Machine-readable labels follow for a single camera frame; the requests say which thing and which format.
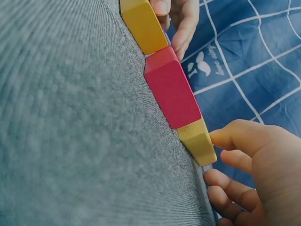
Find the blue fabric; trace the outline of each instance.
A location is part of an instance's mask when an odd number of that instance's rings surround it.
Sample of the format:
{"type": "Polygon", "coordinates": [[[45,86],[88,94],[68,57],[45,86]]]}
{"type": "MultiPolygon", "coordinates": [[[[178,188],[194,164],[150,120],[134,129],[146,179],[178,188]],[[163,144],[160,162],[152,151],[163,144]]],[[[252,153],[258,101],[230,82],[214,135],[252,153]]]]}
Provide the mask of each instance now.
{"type": "MultiPolygon", "coordinates": [[[[301,136],[300,18],[299,0],[200,1],[182,66],[210,131],[246,119],[301,136]]],[[[254,187],[220,159],[214,168],[254,187]]]]}

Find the gray cushion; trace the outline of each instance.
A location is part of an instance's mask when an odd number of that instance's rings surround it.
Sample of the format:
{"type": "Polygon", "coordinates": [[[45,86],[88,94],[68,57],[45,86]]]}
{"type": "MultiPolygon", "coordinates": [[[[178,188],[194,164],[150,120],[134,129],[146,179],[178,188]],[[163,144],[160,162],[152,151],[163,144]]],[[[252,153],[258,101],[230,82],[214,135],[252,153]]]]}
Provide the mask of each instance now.
{"type": "Polygon", "coordinates": [[[0,1],[0,225],[214,225],[118,0],[0,1]]]}

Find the red wooden block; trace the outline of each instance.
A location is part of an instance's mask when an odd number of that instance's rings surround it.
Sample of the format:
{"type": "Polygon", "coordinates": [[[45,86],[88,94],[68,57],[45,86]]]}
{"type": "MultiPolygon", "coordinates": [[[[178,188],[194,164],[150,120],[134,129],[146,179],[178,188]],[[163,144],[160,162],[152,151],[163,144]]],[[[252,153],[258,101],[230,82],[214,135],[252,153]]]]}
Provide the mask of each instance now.
{"type": "Polygon", "coordinates": [[[146,58],[144,76],[172,129],[201,119],[196,99],[171,47],[146,58]]]}

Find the finger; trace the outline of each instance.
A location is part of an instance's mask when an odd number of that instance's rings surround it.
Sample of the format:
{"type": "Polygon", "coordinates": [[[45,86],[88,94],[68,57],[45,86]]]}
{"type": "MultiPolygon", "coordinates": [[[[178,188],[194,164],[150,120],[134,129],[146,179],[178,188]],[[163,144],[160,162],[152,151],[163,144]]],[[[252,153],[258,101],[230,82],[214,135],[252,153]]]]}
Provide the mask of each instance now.
{"type": "Polygon", "coordinates": [[[242,212],[242,210],[231,202],[224,190],[219,186],[212,186],[208,189],[208,198],[219,214],[231,221],[242,212]]]}
{"type": "Polygon", "coordinates": [[[233,226],[232,222],[226,218],[221,218],[218,221],[218,226],[233,226]]]}
{"type": "Polygon", "coordinates": [[[221,187],[233,202],[247,211],[253,211],[260,202],[254,189],[232,180],[216,169],[205,172],[204,180],[209,186],[221,187]]]}
{"type": "Polygon", "coordinates": [[[198,17],[199,17],[199,6],[197,4],[198,1],[191,0],[187,1],[182,8],[182,16],[183,20],[179,23],[179,26],[175,26],[177,28],[177,32],[174,34],[171,46],[175,51],[181,49],[187,40],[192,38],[196,27],[198,25],[198,17]]]}
{"type": "Polygon", "coordinates": [[[246,120],[235,120],[223,129],[211,132],[210,137],[215,146],[226,150],[239,149],[250,157],[275,141],[292,140],[292,135],[280,127],[246,120]]]}
{"type": "Polygon", "coordinates": [[[252,173],[252,159],[246,153],[240,150],[226,151],[223,150],[221,153],[222,162],[233,166],[234,168],[240,169],[247,173],[252,173]]]}
{"type": "Polygon", "coordinates": [[[182,61],[185,55],[186,50],[188,49],[189,42],[186,42],[178,51],[175,52],[179,61],[182,61]]]}
{"type": "Polygon", "coordinates": [[[150,0],[157,16],[166,16],[170,12],[171,0],[150,0]]]}
{"type": "Polygon", "coordinates": [[[170,26],[169,15],[158,16],[158,20],[161,24],[161,27],[164,31],[167,31],[170,26]]]}

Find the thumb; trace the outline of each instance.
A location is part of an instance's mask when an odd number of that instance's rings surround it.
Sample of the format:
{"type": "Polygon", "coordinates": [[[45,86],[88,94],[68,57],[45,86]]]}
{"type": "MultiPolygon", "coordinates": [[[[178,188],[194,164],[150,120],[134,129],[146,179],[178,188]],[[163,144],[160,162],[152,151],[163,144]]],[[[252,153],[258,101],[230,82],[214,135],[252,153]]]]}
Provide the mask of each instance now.
{"type": "Polygon", "coordinates": [[[150,0],[150,4],[157,16],[165,16],[169,14],[171,0],[150,0]]]}
{"type": "Polygon", "coordinates": [[[213,144],[231,151],[239,149],[251,158],[263,148],[275,143],[300,143],[293,134],[278,126],[267,126],[257,122],[235,120],[210,133],[213,144]]]}

